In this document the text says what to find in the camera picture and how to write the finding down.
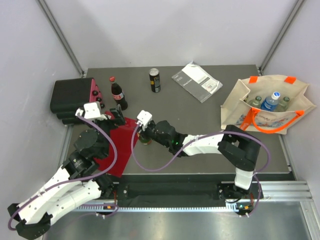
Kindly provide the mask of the green glass bottle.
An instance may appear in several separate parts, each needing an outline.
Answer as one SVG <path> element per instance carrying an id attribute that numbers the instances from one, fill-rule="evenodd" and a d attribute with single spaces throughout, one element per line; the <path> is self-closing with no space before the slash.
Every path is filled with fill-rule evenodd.
<path id="1" fill-rule="evenodd" d="M 138 139 L 143 145 L 149 145 L 152 142 L 152 139 L 147 135 L 145 131 L 141 131 L 138 134 Z"/>

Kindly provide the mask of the clear glass bottle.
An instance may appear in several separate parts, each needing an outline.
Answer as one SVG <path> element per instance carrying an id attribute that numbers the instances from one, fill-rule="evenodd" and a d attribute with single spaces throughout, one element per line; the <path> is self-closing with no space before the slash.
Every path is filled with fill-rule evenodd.
<path id="1" fill-rule="evenodd" d="M 261 108 L 261 101 L 262 101 L 262 97 L 257 95 L 255 98 L 251 99 L 248 102 L 248 105 L 250 105 L 253 108 L 260 109 Z"/>
<path id="2" fill-rule="evenodd" d="M 285 96 L 283 99 L 281 99 L 275 109 L 276 112 L 286 112 L 290 103 L 290 98 L 288 96 Z"/>

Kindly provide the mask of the blue label water bottle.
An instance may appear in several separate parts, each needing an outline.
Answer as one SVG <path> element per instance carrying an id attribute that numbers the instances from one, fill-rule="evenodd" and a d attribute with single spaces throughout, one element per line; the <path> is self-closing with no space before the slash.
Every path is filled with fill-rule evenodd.
<path id="1" fill-rule="evenodd" d="M 279 104 L 280 96 L 281 94 L 279 92 L 273 92 L 272 95 L 269 95 L 264 99 L 264 101 L 260 105 L 260 109 L 273 112 Z"/>

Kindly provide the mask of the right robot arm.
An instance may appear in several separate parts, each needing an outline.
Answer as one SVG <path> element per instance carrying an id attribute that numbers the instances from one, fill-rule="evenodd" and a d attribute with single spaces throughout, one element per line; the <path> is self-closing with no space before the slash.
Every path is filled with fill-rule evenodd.
<path id="1" fill-rule="evenodd" d="M 142 127 L 139 134 L 168 148 L 170 153 L 179 158 L 204 154 L 224 156 L 235 167 L 234 194 L 245 198 L 251 193 L 261 146 L 255 137 L 240 128 L 228 125 L 217 135 L 191 135 L 177 132 L 166 120 L 158 123 L 152 120 Z"/>

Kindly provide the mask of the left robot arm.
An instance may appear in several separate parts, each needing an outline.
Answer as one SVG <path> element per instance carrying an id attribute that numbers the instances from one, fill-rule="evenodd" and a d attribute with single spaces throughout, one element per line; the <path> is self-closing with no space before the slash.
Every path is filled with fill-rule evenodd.
<path id="1" fill-rule="evenodd" d="M 86 103 L 76 111 L 76 117 L 88 128 L 78 135 L 74 151 L 42 188 L 7 208 L 11 231 L 35 240 L 77 207 L 113 194 L 107 173 L 117 164 L 118 150 L 110 132 L 124 126 L 126 120 L 120 105 L 109 112 L 102 113 L 98 102 Z"/>

